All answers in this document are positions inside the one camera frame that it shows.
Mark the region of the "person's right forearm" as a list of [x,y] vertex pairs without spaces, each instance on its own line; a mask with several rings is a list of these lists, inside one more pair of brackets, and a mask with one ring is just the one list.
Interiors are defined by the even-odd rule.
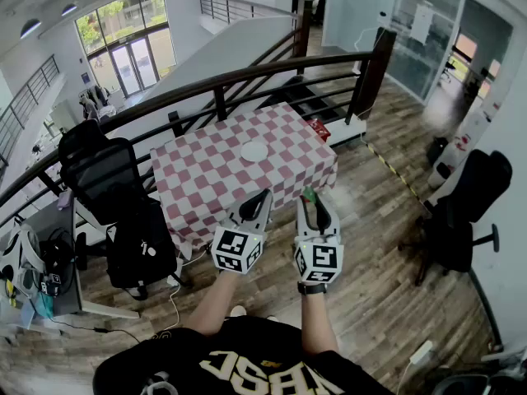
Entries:
[[338,352],[324,293],[301,297],[301,344],[304,352],[310,356],[326,351]]

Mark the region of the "glass entrance door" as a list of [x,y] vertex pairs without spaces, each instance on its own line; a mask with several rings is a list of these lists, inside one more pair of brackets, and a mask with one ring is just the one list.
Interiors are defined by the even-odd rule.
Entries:
[[149,90],[160,80],[147,36],[111,49],[110,59],[125,99]]

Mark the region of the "black padded office chair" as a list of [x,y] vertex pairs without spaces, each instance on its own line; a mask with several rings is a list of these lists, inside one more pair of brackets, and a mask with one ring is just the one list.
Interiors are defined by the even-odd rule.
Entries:
[[469,153],[452,192],[437,200],[428,218],[416,220],[420,239],[398,245],[400,251],[414,248],[423,253],[416,286],[423,283],[434,263],[443,267],[445,276],[451,271],[466,273],[472,267],[475,246],[491,243],[499,251],[497,226],[492,225],[489,235],[475,239],[473,224],[510,187],[512,174],[510,161],[499,151]]

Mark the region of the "white headset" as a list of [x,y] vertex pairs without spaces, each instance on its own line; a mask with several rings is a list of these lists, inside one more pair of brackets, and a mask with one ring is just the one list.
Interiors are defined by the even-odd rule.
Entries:
[[40,242],[27,224],[17,226],[0,253],[0,278],[9,280],[25,297],[37,293],[36,273],[43,274],[44,261],[40,257]]

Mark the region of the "black backpack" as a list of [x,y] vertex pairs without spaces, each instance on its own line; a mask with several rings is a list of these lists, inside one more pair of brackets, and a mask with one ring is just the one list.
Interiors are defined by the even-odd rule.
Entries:
[[147,299],[147,286],[176,273],[175,245],[157,200],[145,199],[107,229],[106,260],[112,286],[138,301]]

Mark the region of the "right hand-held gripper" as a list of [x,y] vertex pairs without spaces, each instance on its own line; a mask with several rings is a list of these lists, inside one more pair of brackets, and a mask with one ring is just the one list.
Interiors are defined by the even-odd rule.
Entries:
[[321,235],[310,226],[306,202],[296,200],[296,232],[294,260],[301,282],[330,284],[343,269],[344,246],[341,244],[337,212],[323,197],[315,202],[316,225]]

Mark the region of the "black wristwatch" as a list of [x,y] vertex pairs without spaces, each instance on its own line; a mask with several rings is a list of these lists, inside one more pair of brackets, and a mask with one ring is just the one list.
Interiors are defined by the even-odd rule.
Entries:
[[305,283],[305,282],[298,282],[297,283],[297,289],[301,295],[317,295],[317,294],[325,294],[327,292],[327,285],[325,283]]

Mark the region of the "dark wooden newel post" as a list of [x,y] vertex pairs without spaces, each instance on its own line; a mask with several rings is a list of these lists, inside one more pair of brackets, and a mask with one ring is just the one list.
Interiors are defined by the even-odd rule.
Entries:
[[347,110],[346,124],[353,118],[368,119],[384,80],[396,35],[384,27],[378,28],[372,55],[361,63],[360,75]]

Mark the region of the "white round plate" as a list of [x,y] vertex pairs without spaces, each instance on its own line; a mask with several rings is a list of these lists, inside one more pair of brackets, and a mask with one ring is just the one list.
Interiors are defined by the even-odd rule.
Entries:
[[240,150],[243,160],[259,163],[268,157],[268,146],[262,142],[246,142]]

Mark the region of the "brown wooden stair post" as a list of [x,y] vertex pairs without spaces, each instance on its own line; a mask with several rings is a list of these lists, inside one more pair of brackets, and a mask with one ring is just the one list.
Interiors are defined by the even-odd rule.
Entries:
[[297,46],[296,57],[304,58],[307,54],[308,42],[310,37],[310,19],[312,13],[312,0],[299,0],[298,2],[298,29],[300,30]]

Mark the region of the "black mesh office chair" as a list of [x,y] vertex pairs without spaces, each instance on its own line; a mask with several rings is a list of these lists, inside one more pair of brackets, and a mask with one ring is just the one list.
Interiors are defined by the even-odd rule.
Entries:
[[89,119],[63,135],[58,145],[61,179],[102,225],[132,215],[147,193],[129,140],[107,138]]

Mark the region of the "dark curved railing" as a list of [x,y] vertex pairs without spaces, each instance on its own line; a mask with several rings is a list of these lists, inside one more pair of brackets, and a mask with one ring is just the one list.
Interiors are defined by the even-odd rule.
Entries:
[[[239,82],[251,82],[259,77],[272,77],[282,72],[290,72],[293,70],[300,71],[308,67],[359,61],[377,61],[380,59],[380,56],[381,53],[379,51],[371,51],[361,53],[345,53],[339,55],[290,58],[287,60],[265,63],[263,65],[227,72],[221,75],[203,79],[201,81],[196,81],[185,86],[181,86],[172,91],[167,91],[152,99],[145,100],[130,109],[126,109],[123,113],[115,115],[105,123],[102,123],[100,125],[100,129],[103,134],[107,134],[129,123],[135,122],[149,114],[155,113],[156,111],[171,105],[175,105],[179,102],[189,100],[201,94],[212,92],[213,99],[215,100],[214,106],[208,109],[201,109],[200,111],[194,112],[187,117],[178,118],[155,128],[150,126],[144,133],[131,138],[130,142],[135,145],[180,124],[185,125],[184,132],[186,132],[202,117],[207,118],[207,116],[214,114],[218,117],[218,119],[224,120],[229,115],[226,113],[227,108],[230,108],[234,105],[242,105],[251,100],[262,98],[264,96],[271,95],[286,89],[285,86],[277,86],[275,88],[271,88],[269,91],[261,91],[258,93],[248,94],[247,96],[241,97],[239,99],[235,99],[233,97],[232,99],[227,100],[225,98],[225,88],[228,86],[233,86]],[[40,176],[43,175],[49,167],[57,164],[58,162],[58,150],[55,150],[50,155],[46,156],[42,161],[39,161],[33,167],[29,168],[20,178],[15,180],[4,193],[0,195],[0,208],[13,199],[15,195],[19,193],[33,179],[40,178]],[[62,182],[63,181],[61,179],[56,181],[51,180],[51,184],[46,184],[46,188],[44,190],[37,193],[34,197],[31,197],[27,202],[24,202],[19,207],[14,208],[11,213],[5,215],[3,220],[0,221],[0,228],[5,226],[14,217],[19,216],[21,211],[26,209],[29,205],[43,197],[48,192],[53,192],[58,195],[60,193],[59,185]]]

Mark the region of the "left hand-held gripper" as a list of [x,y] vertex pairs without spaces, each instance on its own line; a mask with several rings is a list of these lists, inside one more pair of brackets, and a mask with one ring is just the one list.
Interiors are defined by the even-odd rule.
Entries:
[[212,241],[212,260],[218,269],[245,275],[255,265],[263,254],[272,207],[269,188],[247,193],[231,205]]

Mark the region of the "person's left forearm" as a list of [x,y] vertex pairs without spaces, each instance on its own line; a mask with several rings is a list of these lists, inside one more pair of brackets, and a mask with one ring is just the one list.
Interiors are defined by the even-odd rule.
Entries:
[[241,274],[220,272],[196,309],[183,323],[183,328],[194,330],[206,337],[217,334],[230,312],[229,306],[236,292]]

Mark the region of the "white power strip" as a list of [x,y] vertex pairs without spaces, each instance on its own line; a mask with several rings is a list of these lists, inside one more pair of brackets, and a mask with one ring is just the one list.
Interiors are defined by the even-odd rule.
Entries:
[[411,365],[417,365],[423,360],[428,353],[432,350],[433,343],[431,340],[426,340],[419,348],[409,357],[409,363]]

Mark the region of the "red white checkered tablecloth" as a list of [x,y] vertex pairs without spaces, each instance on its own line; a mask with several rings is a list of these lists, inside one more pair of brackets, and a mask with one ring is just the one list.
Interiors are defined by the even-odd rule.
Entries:
[[[240,157],[246,142],[268,146],[253,163]],[[151,151],[156,190],[175,247],[186,259],[212,240],[238,199],[269,188],[273,209],[314,190],[332,188],[337,155],[288,104],[271,105],[185,134]]]

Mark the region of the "person's black printed t-shirt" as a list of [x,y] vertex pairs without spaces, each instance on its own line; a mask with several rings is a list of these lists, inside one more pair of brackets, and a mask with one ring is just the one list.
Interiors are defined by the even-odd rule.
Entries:
[[393,395],[334,351],[308,355],[301,331],[266,318],[224,321],[205,337],[157,333],[95,371],[95,395]]

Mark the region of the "grey desk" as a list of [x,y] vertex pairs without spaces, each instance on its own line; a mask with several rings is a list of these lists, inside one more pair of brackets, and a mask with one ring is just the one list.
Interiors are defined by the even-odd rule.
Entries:
[[[45,270],[43,274],[36,273],[38,290],[31,298],[25,297],[9,280],[2,278],[0,297],[20,309],[22,317],[28,321],[33,318],[54,321],[59,316],[80,312],[112,318],[139,318],[135,311],[92,303],[83,298],[77,264],[86,236],[76,235],[75,216],[74,203],[59,207],[55,201],[21,223],[29,225],[36,233]],[[7,248],[17,226],[14,225],[11,232],[0,239],[0,253]]]

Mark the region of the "red box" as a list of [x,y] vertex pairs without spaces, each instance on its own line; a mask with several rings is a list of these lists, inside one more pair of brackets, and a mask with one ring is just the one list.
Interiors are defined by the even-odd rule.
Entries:
[[307,121],[307,124],[316,132],[316,134],[326,142],[331,136],[330,131],[324,126],[324,124],[317,118],[313,118]]

